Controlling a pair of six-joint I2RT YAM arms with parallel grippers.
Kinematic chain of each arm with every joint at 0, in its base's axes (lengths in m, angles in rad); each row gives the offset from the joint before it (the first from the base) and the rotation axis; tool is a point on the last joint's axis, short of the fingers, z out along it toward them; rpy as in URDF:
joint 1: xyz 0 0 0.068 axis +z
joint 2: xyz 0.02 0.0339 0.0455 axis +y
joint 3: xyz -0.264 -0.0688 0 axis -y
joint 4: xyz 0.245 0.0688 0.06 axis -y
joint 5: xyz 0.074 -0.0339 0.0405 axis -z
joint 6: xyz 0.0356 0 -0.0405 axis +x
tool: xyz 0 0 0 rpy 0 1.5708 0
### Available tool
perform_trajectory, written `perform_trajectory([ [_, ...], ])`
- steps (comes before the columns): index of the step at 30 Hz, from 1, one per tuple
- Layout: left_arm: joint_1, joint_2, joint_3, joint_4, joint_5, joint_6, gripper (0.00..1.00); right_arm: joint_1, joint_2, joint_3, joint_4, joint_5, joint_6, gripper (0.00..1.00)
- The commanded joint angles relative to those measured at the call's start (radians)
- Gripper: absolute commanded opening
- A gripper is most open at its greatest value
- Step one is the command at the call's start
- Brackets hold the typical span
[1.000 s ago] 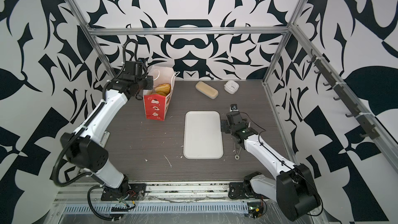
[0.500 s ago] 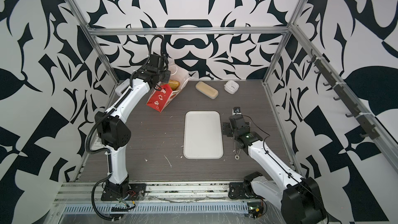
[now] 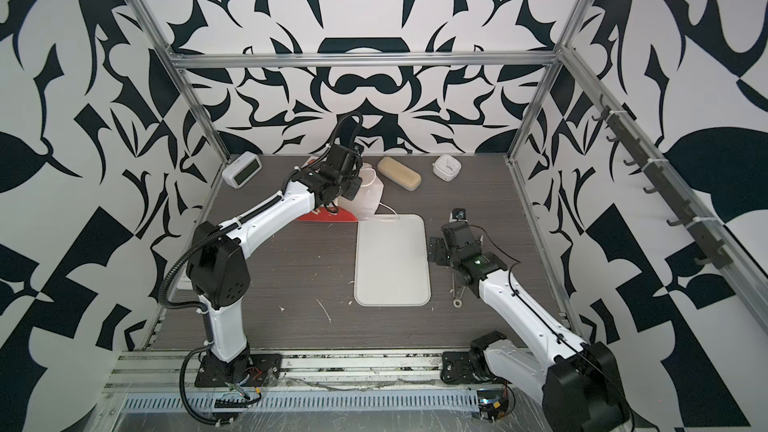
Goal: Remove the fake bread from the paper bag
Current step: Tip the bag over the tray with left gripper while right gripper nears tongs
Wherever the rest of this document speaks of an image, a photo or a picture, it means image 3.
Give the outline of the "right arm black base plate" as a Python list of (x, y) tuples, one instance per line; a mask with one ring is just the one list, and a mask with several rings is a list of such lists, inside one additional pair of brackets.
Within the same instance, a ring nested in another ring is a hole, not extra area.
[(491, 373), (482, 354), (467, 351), (445, 351), (441, 355), (440, 380), (448, 385), (505, 384), (506, 380)]

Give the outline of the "white red paper bag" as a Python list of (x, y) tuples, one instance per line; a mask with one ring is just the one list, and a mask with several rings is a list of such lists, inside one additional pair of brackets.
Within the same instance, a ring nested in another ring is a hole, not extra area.
[(352, 200), (343, 197), (335, 201), (338, 211), (332, 214), (320, 207), (298, 218), (303, 222), (355, 223), (372, 218), (381, 204), (384, 184), (370, 163), (364, 163), (360, 172), (360, 189)]

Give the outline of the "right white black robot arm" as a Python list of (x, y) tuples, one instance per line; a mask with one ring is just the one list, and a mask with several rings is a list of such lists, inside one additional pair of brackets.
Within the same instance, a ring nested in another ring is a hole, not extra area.
[(614, 354), (588, 343), (546, 311), (514, 276), (513, 267), (483, 249), (463, 218), (428, 241), (429, 262), (451, 269), (458, 282), (493, 309), (526, 344), (521, 351), (502, 334), (488, 333), (470, 351), (481, 380), (514, 385), (540, 405), (553, 431), (633, 431)]

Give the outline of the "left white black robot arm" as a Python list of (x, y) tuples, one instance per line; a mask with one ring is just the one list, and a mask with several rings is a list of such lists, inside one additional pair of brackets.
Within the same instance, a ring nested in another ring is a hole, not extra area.
[(360, 145), (331, 145), (315, 161), (291, 172), (281, 188), (247, 212), (217, 226), (198, 227), (187, 277), (202, 303), (212, 362), (226, 371), (245, 368), (249, 344), (242, 299), (251, 279), (247, 259), (285, 226), (338, 198), (353, 199), (362, 184)]

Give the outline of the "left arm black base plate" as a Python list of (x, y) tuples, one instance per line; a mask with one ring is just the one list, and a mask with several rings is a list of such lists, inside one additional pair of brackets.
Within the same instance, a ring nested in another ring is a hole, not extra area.
[(283, 356), (278, 353), (258, 353), (236, 357), (226, 363), (212, 353), (203, 356), (194, 385), (198, 388), (224, 387), (237, 383), (260, 387), (280, 375)]

